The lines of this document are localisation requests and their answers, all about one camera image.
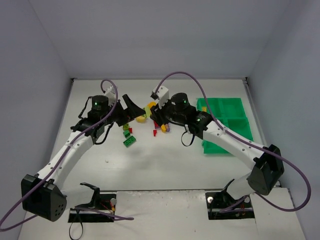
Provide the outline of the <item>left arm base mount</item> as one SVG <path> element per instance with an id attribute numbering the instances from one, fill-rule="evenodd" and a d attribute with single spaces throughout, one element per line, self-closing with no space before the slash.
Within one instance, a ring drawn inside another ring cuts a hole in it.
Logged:
<path id="1" fill-rule="evenodd" d="M 107 214 L 114 215 L 116 211 L 117 194 L 116 193 L 101 193 L 100 188 L 90 183 L 82 182 L 81 186 L 85 186 L 93 190 L 93 197 L 89 203 L 80 204 L 80 207 L 98 210 Z M 112 217 L 89 211 L 76 210 L 71 208 L 68 215 L 69 223 L 113 223 Z"/>

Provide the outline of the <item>orange yellow curved lego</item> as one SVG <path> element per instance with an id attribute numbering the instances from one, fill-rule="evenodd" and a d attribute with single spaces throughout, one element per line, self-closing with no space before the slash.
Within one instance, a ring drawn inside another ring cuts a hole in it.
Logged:
<path id="1" fill-rule="evenodd" d="M 147 106 L 151 109 L 153 106 L 156 106 L 157 105 L 157 103 L 156 102 L 154 102 L 154 101 L 152 101 L 152 102 L 150 102 L 150 103 L 148 103 L 147 104 Z"/>

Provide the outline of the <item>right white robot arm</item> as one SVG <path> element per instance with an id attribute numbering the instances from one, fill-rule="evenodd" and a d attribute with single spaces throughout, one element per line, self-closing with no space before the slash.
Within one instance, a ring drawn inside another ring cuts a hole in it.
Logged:
<path id="1" fill-rule="evenodd" d="M 174 123 L 183 126 L 191 135 L 225 149 L 250 169 L 249 173 L 231 180 L 224 187 L 226 196 L 238 200 L 252 193 L 262 196 L 270 194 L 284 173 L 282 161 L 274 156 L 280 152 L 276 146 L 254 147 L 252 142 L 214 120 L 208 112 L 190 105 L 183 92 L 170 97 L 168 91 L 158 91 L 152 93 L 151 97 L 158 101 L 151 108 L 151 118 L 158 125 Z"/>

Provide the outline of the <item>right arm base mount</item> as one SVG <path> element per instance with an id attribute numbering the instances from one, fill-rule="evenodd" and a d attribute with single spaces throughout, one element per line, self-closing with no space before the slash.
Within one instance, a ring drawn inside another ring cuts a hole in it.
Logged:
<path id="1" fill-rule="evenodd" d="M 251 198 L 248 195 L 234 200 L 224 191 L 207 191 L 205 200 L 207 216 L 211 221 L 255 218 Z"/>

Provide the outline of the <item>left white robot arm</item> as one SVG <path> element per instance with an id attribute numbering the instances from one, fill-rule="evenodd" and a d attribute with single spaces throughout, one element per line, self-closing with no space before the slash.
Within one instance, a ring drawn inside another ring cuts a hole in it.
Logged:
<path id="1" fill-rule="evenodd" d="M 21 181 L 22 208 L 51 222 L 57 221 L 67 209 L 87 207 L 94 209 L 100 204 L 100 188 L 82 182 L 75 190 L 64 190 L 65 180 L 81 157 L 96 144 L 102 134 L 107 135 L 106 126 L 123 126 L 145 114 L 125 94 L 123 100 L 110 103 L 105 95 L 89 97 L 91 110 L 86 117 L 71 127 L 71 134 L 60 151 L 35 175 L 27 174 Z"/>

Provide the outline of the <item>lime curved lego brick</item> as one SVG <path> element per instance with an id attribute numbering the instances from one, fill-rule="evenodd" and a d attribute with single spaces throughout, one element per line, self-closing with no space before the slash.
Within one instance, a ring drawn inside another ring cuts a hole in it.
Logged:
<path id="1" fill-rule="evenodd" d="M 143 116 L 144 116 L 146 119 L 149 118 L 149 117 L 152 115 L 149 106 L 146 105 L 143 109 L 144 109 L 144 111 L 145 111 L 145 114 L 144 114 Z"/>

